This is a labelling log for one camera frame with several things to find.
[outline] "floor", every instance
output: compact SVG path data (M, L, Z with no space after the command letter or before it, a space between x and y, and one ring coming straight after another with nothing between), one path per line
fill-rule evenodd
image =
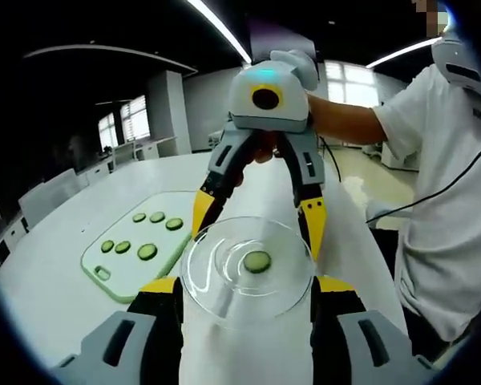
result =
M413 201L416 172L391 170L381 164L379 158L370 159L356 148L334 148L333 154L340 168L342 184L364 217L370 199L389 202L396 207ZM328 152L325 160L334 167ZM398 229L402 221L399 218L382 218L378 227Z

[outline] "white tablecloth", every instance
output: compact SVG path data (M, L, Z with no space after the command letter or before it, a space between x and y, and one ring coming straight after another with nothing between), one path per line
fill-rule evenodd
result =
M42 363L53 366L80 352L82 338L117 310L80 268L84 250L111 224L154 193L196 190L210 155L197 154L129 164L85 188L27 234L0 270L0 288L11 317ZM367 309L383 313L406 333L402 309L385 261L360 212L325 168L328 210L319 271L350 282ZM283 160L252 164L227 202L222 218L263 216L296 229L297 213ZM178 266L172 274L178 273Z

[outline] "cutting board handle hole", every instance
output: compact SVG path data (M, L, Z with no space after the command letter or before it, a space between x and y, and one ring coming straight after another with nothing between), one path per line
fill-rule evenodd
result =
M95 274L96 277L98 277L102 281L106 281L111 277L111 272L100 265L95 267Z

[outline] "person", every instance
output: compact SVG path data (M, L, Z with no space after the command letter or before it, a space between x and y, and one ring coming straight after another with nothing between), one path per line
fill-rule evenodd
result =
M442 43L433 47L436 64L383 106L308 96L319 135L386 142L399 159L420 150L415 200L448 186L481 152L481 87L479 94L467 90L445 73L443 58L435 57L445 55ZM271 147L268 140L255 160L270 159ZM464 336L481 309L481 155L451 188L413 207L399 232L373 235L394 277L413 352L434 360Z

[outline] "white wall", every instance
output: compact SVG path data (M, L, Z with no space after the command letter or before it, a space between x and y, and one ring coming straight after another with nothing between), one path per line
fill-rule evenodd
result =
M148 81L146 110L152 139L175 136L176 153L191 152L181 74L163 71Z
M208 149L208 134L223 128L226 120L227 98L230 83L240 68L198 75L184 80L185 107L188 132L193 151ZM319 85L313 95L328 99L328 82L325 64L319 63ZM381 101L388 100L406 87L404 82L376 74L376 88Z

